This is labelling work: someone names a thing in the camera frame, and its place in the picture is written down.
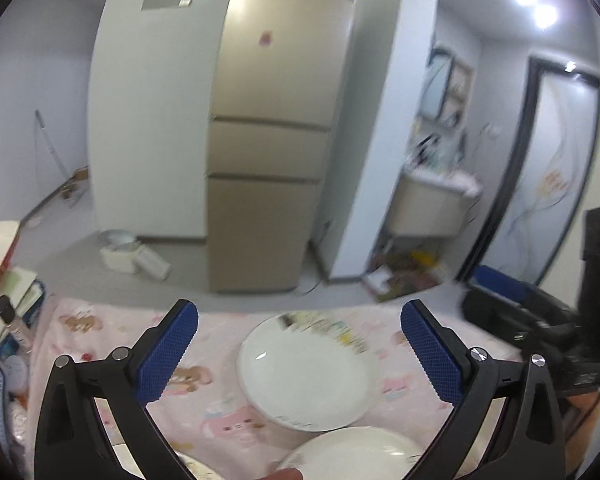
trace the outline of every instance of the plate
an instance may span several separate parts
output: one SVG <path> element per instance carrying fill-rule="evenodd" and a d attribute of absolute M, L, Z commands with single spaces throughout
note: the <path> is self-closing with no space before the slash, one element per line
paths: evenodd
<path fill-rule="evenodd" d="M 134 457 L 131 455 L 126 444 L 116 444 L 113 446 L 113 451 L 116 453 L 118 461 L 123 469 L 136 475 L 138 478 L 144 478 L 142 471 L 140 471 L 138 464 L 134 460 Z M 197 480 L 224 480 L 218 473 L 204 465 L 202 462 L 198 462 L 194 458 L 177 451 L 176 455 L 182 460 L 184 465 L 187 466 L 187 469 L 193 473 L 193 476 L 195 476 Z"/>
<path fill-rule="evenodd" d="M 381 428 L 344 428 L 302 444 L 278 469 L 295 467 L 304 480 L 402 480 L 424 449 Z"/>
<path fill-rule="evenodd" d="M 289 312 L 242 342 L 240 387 L 269 420 L 301 431 L 331 431 L 361 418 L 379 391 L 378 358 L 341 320 Z"/>

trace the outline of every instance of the black door frame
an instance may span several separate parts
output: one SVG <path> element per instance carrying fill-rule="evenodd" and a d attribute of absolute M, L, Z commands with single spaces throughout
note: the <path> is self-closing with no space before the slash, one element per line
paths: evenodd
<path fill-rule="evenodd" d="M 498 227 L 500 227 L 500 224 L 502 223 L 502 219 L 507 211 L 507 207 L 509 207 L 509 203 L 511 202 L 513 193 L 516 190 L 518 179 L 520 178 L 520 173 L 522 172 L 522 167 L 524 166 L 526 154 L 531 142 L 531 135 L 536 122 L 536 110 L 538 109 L 538 99 L 542 76 L 548 73 L 560 75 L 571 80 L 577 79 L 597 89 L 598 110 L 595 130 L 593 133 L 593 146 L 589 152 L 589 156 L 587 157 L 586 169 L 582 183 L 580 184 L 580 189 L 578 190 L 576 202 L 573 205 L 569 219 L 565 224 L 562 233 L 560 234 L 558 243 L 554 247 L 554 250 L 552 251 L 547 263 L 544 265 L 544 268 L 536 280 L 535 285 L 539 285 L 549 270 L 549 267 L 551 267 L 558 250 L 560 250 L 560 247 L 562 246 L 562 243 L 564 242 L 564 239 L 566 238 L 566 235 L 573 224 L 573 219 L 587 188 L 592 162 L 598 149 L 598 129 L 600 126 L 600 78 L 584 72 L 583 70 L 573 70 L 573 72 L 567 72 L 563 64 L 531 56 L 529 57 L 529 66 L 526 77 L 526 93 L 522 106 L 522 112 L 520 114 L 520 124 L 518 125 L 518 133 L 516 135 L 516 141 L 513 150 L 509 157 L 507 169 L 504 172 L 500 182 L 500 187 L 496 193 L 496 198 L 491 205 L 491 209 L 484 221 L 482 229 L 480 230 L 480 234 L 478 234 L 471 251 L 469 251 L 468 256 L 465 258 L 460 270 L 458 271 L 458 274 L 456 275 L 456 281 L 458 282 L 466 282 L 469 280 L 469 278 L 471 278 L 475 267 L 478 266 L 487 249 L 491 245 L 491 242 L 498 231 Z"/>

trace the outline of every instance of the gold refrigerator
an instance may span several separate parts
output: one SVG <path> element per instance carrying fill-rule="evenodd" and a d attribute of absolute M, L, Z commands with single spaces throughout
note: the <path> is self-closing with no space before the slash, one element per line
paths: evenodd
<path fill-rule="evenodd" d="M 230 0 L 209 124 L 211 290 L 298 285 L 355 0 Z"/>

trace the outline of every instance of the bottle with black cap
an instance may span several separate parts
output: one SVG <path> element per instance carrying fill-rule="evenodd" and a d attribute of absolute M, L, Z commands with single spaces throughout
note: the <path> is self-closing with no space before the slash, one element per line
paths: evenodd
<path fill-rule="evenodd" d="M 0 318 L 4 321 L 7 332 L 13 335 L 20 345 L 20 349 L 25 354 L 31 353 L 33 350 L 33 334 L 26 323 L 16 316 L 8 296 L 0 296 Z"/>

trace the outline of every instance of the tablecloth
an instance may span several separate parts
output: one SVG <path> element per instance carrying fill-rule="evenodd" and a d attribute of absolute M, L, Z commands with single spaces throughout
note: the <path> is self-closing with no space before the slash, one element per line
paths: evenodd
<path fill-rule="evenodd" d="M 155 326 L 164 314 L 49 298 L 31 365 L 27 423 L 30 468 L 40 403 L 55 358 L 68 354 L 76 362 L 103 359 L 117 346 L 133 346 L 142 332 Z M 322 314 L 340 320 L 362 336 L 379 360 L 382 381 L 378 400 L 354 425 L 397 431 L 426 448 L 452 407 L 438 399 L 400 331 L 400 306 L 357 306 L 329 309 Z M 228 480 L 266 475 L 289 452 L 315 436 L 269 422 L 248 404 L 238 386 L 235 361 L 240 343 L 270 316 L 200 314 L 198 332 L 162 397 L 147 406 L 174 449 L 207 464 Z M 443 326 L 455 330 L 468 347 L 481 346 L 494 358 L 517 358 L 515 348 L 475 326 L 460 319 L 436 317 Z M 123 442 L 106 403 L 99 400 L 98 408 L 112 443 Z M 473 466 L 479 458 L 475 453 L 480 451 L 468 460 Z"/>

